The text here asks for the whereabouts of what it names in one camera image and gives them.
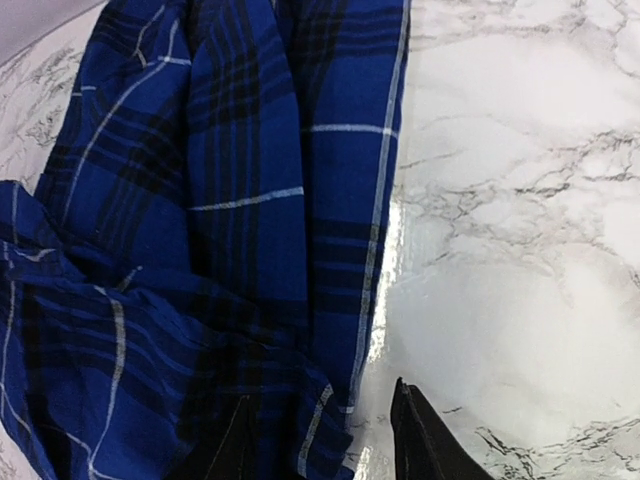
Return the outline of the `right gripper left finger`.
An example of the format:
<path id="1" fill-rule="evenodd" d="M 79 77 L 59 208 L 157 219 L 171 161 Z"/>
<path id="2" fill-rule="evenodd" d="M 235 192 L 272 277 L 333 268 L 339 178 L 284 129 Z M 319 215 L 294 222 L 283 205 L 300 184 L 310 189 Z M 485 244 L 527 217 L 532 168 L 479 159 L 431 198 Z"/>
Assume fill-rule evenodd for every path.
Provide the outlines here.
<path id="1" fill-rule="evenodd" d="M 256 477 L 256 414 L 242 396 L 222 414 L 186 458 L 172 468 L 173 479 L 237 480 Z"/>

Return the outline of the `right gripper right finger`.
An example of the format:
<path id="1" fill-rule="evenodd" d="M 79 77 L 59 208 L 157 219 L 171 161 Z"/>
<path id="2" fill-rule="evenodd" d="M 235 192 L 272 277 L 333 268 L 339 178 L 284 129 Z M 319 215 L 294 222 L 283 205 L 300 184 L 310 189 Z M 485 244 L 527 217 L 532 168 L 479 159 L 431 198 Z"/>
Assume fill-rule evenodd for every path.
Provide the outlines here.
<path id="1" fill-rule="evenodd" d="M 390 420 L 397 480 L 491 480 L 420 389 L 401 378 L 395 384 Z"/>

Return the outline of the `blue plaid long sleeve shirt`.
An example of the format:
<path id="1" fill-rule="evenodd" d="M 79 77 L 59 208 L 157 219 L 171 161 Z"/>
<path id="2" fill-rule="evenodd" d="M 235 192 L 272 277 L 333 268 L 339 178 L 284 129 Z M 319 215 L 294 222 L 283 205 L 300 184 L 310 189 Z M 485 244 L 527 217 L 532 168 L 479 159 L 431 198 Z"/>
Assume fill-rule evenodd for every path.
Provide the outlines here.
<path id="1" fill-rule="evenodd" d="M 350 479 L 406 1 L 111 1 L 37 188 L 1 185 L 1 422 L 43 479 Z"/>

